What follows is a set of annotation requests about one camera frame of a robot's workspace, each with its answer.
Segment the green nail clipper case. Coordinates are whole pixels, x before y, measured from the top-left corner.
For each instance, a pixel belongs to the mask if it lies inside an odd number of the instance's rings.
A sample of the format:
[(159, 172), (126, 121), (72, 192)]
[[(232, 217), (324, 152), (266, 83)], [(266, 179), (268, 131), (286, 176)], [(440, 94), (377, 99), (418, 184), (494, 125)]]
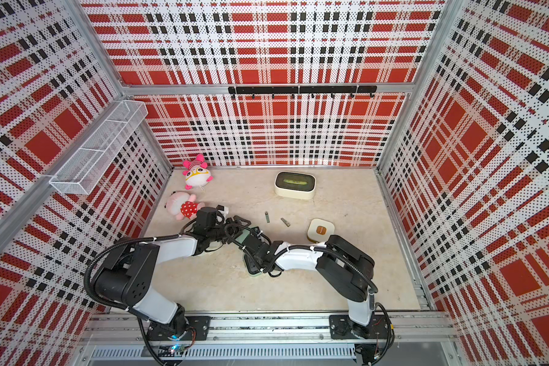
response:
[(242, 251), (242, 259), (245, 263), (246, 270), (250, 275), (258, 275), (263, 268), (264, 253), (259, 252), (262, 249), (267, 249), (265, 242), (256, 231), (256, 228), (243, 229), (242, 227), (234, 228), (234, 244)]

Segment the cream case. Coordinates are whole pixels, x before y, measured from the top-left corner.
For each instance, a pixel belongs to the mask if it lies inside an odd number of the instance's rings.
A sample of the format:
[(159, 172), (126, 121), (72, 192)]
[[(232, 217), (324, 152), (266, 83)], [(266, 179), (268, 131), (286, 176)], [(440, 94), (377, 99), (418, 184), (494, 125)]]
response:
[(334, 233), (335, 225), (330, 221), (320, 218), (312, 219), (308, 229), (307, 238), (311, 242), (326, 242)]

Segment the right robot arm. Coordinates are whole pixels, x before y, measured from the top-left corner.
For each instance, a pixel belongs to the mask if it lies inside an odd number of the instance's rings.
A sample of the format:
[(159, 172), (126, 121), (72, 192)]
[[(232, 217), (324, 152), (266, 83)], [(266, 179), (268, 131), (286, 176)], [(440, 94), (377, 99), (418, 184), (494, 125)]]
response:
[(375, 261), (341, 236), (309, 245), (272, 241), (258, 227), (226, 226), (227, 242), (244, 254), (250, 272), (272, 277), (284, 271), (319, 273), (348, 302), (349, 319), (367, 326), (375, 311), (378, 287), (373, 282)]

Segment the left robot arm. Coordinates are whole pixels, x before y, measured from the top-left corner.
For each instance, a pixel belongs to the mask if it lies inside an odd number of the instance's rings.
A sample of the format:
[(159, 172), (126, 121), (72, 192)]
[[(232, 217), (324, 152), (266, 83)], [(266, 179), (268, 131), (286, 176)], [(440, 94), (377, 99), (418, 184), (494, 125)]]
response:
[(153, 288), (157, 265), (203, 254), (213, 242), (226, 242), (227, 207), (203, 207), (180, 233), (125, 237), (97, 254), (84, 274), (84, 288), (95, 302), (125, 310), (140, 320), (177, 327), (183, 312)]

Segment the pink doll red dress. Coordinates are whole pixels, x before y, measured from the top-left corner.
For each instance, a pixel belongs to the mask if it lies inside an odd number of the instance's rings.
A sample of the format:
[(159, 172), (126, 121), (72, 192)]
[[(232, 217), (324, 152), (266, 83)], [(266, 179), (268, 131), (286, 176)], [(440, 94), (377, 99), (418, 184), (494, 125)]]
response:
[(205, 203), (197, 202), (195, 194), (187, 192), (173, 192), (165, 204), (167, 212), (177, 221), (193, 220)]

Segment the pink owl plush toy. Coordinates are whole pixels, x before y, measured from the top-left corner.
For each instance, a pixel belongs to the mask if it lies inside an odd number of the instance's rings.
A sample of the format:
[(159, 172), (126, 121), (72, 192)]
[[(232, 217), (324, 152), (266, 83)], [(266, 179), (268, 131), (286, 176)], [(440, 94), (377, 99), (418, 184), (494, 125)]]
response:
[(203, 154), (198, 154), (193, 160), (184, 161), (182, 164), (185, 167), (185, 189), (188, 191), (202, 188), (214, 179)]

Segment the cream tissue box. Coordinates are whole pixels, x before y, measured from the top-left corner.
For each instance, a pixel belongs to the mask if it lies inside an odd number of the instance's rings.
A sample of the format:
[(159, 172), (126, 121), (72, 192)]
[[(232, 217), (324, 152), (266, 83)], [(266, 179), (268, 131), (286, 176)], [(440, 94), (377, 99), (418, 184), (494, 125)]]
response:
[(274, 181), (274, 193), (283, 198), (308, 201), (314, 198), (315, 176), (299, 172), (279, 172)]

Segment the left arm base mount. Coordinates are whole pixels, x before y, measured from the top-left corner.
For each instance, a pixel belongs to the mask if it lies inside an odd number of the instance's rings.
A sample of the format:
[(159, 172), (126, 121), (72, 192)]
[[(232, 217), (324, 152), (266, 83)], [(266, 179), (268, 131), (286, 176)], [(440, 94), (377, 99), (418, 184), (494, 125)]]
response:
[(179, 316), (169, 324), (152, 322), (146, 333), (149, 341), (204, 341), (210, 328), (211, 317)]

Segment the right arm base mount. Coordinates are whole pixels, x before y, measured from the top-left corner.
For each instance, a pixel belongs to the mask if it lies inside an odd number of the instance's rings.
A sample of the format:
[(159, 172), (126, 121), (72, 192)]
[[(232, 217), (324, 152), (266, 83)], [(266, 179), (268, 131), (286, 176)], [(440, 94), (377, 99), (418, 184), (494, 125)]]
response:
[(386, 317), (373, 314), (368, 325), (363, 326), (352, 321), (347, 315), (329, 316), (329, 329), (332, 339), (386, 339), (390, 326)]

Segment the aluminium front rail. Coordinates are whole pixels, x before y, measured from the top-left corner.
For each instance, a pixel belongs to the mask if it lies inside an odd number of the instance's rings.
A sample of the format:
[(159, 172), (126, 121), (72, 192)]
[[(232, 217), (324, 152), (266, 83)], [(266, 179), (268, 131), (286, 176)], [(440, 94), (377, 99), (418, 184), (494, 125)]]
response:
[(176, 365), (463, 365), (451, 320), (439, 312), (375, 315), (367, 339), (352, 334), (345, 313), (197, 313), (198, 335), (153, 340)]

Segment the black wall hook rail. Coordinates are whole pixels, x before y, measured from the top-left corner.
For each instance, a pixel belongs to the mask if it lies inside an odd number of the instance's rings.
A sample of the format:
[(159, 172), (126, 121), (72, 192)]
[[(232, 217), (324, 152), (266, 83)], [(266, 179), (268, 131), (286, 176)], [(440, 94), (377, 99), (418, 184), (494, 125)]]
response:
[(376, 85), (293, 85), (293, 86), (233, 86), (228, 88), (230, 95), (315, 95), (315, 94), (375, 94)]

